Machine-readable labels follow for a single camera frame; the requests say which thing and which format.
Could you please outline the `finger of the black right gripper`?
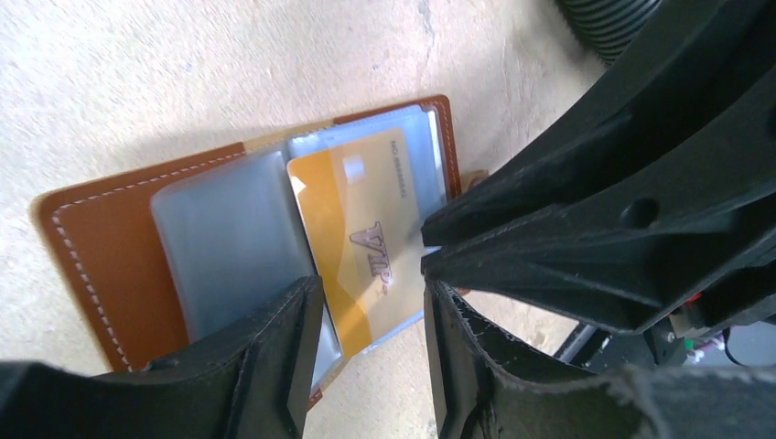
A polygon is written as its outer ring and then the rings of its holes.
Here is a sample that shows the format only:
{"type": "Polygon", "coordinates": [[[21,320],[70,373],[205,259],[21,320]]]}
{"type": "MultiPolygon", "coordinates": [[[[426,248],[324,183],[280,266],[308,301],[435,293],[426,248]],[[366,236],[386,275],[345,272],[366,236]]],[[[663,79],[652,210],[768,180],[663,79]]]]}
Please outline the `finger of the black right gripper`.
{"type": "Polygon", "coordinates": [[[660,227],[735,208],[775,189],[775,82],[599,82],[487,181],[429,218],[429,245],[461,243],[521,219],[574,235],[660,227]]]}
{"type": "Polygon", "coordinates": [[[436,246],[425,276],[502,294],[615,333],[637,334],[688,307],[703,327],[775,292],[775,189],[735,208],[660,227],[658,205],[632,204],[640,227],[574,235],[538,218],[436,246]]]}

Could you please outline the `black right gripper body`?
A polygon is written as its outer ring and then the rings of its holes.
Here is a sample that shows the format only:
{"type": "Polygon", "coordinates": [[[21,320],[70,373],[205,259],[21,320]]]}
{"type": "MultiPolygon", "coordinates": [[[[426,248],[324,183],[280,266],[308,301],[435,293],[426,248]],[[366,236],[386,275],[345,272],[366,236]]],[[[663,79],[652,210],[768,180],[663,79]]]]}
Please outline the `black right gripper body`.
{"type": "Polygon", "coordinates": [[[714,83],[775,28],[772,1],[664,1],[618,59],[492,182],[618,182],[717,112],[714,83]]]}

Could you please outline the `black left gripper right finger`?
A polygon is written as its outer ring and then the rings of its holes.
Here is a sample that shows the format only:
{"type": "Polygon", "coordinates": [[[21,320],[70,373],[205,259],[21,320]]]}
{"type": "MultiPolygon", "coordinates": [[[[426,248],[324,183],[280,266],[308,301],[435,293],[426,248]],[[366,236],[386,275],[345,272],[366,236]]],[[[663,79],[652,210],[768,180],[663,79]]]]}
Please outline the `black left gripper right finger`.
{"type": "Polygon", "coordinates": [[[772,438],[772,367],[626,366],[595,374],[524,343],[448,284],[425,326],[442,438],[772,438]]]}

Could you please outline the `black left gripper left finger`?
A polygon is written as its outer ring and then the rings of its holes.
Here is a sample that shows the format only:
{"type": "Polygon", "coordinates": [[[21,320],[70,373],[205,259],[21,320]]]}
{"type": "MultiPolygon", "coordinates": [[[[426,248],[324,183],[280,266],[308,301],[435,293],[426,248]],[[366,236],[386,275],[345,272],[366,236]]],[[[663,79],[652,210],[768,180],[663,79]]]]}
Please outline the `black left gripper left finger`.
{"type": "Polygon", "coordinates": [[[136,372],[1,365],[4,438],[299,438],[324,305],[302,277],[234,324],[136,372]]]}

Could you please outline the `brown leather card holder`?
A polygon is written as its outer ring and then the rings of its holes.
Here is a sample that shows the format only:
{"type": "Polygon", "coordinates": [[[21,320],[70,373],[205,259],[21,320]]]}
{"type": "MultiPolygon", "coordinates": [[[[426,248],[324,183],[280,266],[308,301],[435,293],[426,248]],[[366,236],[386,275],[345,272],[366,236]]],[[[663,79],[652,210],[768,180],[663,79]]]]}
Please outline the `brown leather card holder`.
{"type": "Polygon", "coordinates": [[[113,372],[136,372],[246,317],[302,277],[324,305],[310,398],[346,358],[288,163],[404,133],[420,212],[461,193],[450,102],[438,94],[300,125],[44,196],[35,217],[113,372]]]}

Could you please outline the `gold VIP card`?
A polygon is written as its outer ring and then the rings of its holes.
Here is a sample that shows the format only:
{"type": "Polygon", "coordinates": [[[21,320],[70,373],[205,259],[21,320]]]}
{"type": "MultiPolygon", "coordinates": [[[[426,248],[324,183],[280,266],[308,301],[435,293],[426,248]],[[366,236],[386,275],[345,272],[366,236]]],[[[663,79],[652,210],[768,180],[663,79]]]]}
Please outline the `gold VIP card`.
{"type": "Polygon", "coordinates": [[[287,173],[343,354],[417,317],[424,247],[404,133],[393,128],[291,160],[287,173]]]}

